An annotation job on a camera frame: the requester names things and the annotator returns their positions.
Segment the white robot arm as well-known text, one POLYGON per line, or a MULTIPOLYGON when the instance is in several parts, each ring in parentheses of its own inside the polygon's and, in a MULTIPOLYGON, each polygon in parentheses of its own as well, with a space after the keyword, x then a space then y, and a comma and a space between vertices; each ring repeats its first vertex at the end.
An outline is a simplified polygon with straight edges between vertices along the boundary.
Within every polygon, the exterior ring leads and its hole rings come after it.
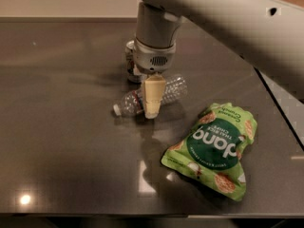
POLYGON ((183 17, 304 100, 303 8, 282 0, 141 0, 134 42, 140 73, 170 67, 183 17))

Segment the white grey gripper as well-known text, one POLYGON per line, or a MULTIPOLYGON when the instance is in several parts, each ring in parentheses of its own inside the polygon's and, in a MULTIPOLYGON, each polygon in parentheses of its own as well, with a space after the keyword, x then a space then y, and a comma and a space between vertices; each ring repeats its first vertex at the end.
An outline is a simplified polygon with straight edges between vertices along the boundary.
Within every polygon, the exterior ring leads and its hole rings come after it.
POLYGON ((149 47, 138 39, 134 41, 133 59, 142 74, 153 74, 142 82, 142 102, 146 119, 159 115, 166 81, 158 73, 164 73, 172 66, 176 45, 168 48, 149 47))

